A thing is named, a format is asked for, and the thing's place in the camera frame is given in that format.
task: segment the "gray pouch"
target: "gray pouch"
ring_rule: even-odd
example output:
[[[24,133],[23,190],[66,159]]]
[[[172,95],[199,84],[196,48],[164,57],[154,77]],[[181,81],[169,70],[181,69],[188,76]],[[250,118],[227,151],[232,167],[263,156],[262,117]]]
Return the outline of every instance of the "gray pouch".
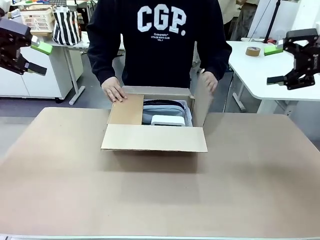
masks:
[[[185,109],[181,103],[171,100],[151,100],[143,104],[142,123],[150,125],[154,115],[184,117]]]

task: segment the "green block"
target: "green block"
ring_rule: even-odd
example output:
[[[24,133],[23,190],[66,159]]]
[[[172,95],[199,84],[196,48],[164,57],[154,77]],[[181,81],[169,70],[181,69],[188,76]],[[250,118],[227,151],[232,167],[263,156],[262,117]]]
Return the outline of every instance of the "green block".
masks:
[[[273,46],[266,46],[264,48],[264,55],[265,56],[269,56],[269,55],[272,55],[272,54],[279,54],[279,53],[282,53],[284,50],[282,48],[277,48],[276,45],[273,45]]]
[[[53,47],[50,44],[41,41],[39,46],[31,45],[31,48],[43,54],[50,55]]]

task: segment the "white cabinet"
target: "white cabinet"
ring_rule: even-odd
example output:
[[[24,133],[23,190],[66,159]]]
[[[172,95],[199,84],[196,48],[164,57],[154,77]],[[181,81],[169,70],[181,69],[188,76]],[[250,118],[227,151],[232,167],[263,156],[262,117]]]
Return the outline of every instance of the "white cabinet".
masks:
[[[50,56],[30,47],[22,47],[21,54],[29,62],[47,68],[46,75],[19,75],[0,68],[0,97],[65,99],[73,85],[62,47],[54,47]],[[78,78],[83,73],[80,52],[73,52],[71,61]]]

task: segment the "navy blue sweatshirt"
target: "navy blue sweatshirt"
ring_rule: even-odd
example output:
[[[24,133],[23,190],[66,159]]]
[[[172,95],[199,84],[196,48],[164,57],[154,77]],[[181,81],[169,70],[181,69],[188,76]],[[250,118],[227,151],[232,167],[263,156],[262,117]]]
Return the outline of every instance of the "navy blue sweatshirt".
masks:
[[[218,0],[99,0],[87,32],[92,72],[101,84],[115,76],[121,34],[122,80],[130,86],[189,88],[195,41],[200,67],[220,80],[232,51]]]

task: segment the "black and white striped tote bag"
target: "black and white striped tote bag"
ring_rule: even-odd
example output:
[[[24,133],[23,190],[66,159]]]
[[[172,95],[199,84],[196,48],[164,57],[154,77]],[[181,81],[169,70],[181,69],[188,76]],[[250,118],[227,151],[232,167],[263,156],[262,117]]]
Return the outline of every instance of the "black and white striped tote bag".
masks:
[[[77,12],[54,12],[55,25],[52,39],[61,45],[73,46],[81,41]]]

